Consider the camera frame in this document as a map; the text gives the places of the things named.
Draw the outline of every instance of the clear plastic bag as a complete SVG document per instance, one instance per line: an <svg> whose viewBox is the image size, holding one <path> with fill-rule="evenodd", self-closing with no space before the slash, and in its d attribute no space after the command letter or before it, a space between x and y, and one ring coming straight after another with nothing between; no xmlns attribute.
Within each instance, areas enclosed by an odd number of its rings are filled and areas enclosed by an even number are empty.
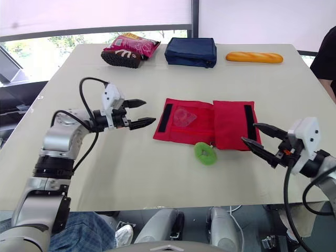
<svg viewBox="0 0 336 252"><path fill-rule="evenodd" d="M177 127L187 127L191 124L197 115L188 112L186 109L178 107L174 113L174 124Z"/></svg>

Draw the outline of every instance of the snack bag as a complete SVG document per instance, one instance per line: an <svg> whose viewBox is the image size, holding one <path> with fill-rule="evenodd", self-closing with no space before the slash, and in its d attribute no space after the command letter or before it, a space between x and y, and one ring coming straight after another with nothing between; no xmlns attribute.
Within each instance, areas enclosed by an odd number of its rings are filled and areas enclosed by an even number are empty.
<svg viewBox="0 0 336 252"><path fill-rule="evenodd" d="M105 50L101 52L102 59L112 65L119 67L138 68L141 55L137 52L127 50Z"/></svg>
<svg viewBox="0 0 336 252"><path fill-rule="evenodd" d="M153 56L159 45L159 41L138 37L132 33L125 33L118 36L109 47L104 48L104 51L124 49L138 52L142 56L142 59L148 59Z"/></svg>

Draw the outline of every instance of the wall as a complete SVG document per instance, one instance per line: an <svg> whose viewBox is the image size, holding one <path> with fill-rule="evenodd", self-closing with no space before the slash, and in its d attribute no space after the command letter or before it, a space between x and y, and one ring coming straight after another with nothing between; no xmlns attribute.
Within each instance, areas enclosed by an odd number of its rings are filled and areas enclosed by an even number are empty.
<svg viewBox="0 0 336 252"><path fill-rule="evenodd" d="M335 0L200 0L199 36L218 44L293 44L318 51L336 26Z"/></svg>

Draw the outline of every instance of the black shirt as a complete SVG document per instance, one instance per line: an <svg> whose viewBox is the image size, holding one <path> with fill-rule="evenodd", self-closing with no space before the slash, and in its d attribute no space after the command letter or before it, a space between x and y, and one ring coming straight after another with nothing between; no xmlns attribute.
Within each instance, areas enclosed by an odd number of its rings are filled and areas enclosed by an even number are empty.
<svg viewBox="0 0 336 252"><path fill-rule="evenodd" d="M324 37L310 69L318 79L336 80L336 26Z"/></svg>

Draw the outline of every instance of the table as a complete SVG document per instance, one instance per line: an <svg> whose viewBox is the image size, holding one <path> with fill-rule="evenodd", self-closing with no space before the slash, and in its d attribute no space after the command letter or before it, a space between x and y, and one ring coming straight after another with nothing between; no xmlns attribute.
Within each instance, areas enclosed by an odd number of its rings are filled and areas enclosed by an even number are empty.
<svg viewBox="0 0 336 252"><path fill-rule="evenodd" d="M251 152L216 150L215 165L204 166L193 146L152 139L166 98L182 100L255 101L259 122L287 130L297 119L316 116L320 148L336 154L336 107L292 45L217 45L213 69L170 66L165 45L138 69L107 65L100 52L104 44L79 45L28 110L0 151L0 209L13 210L38 158L54 111L84 108L78 91L81 78L98 77L116 84L127 99L146 105L131 109L128 118L156 117L150 126L104 132L71 180L72 211L114 211L153 207L194 207L282 203L286 169L272 169ZM283 56L279 65L230 62L230 51L271 51ZM88 81L84 94L92 109L101 108L100 83ZM93 134L83 142L87 150ZM261 134L266 149L279 141ZM290 181L289 198L301 201L309 180ZM327 198L314 188L309 201Z"/></svg>

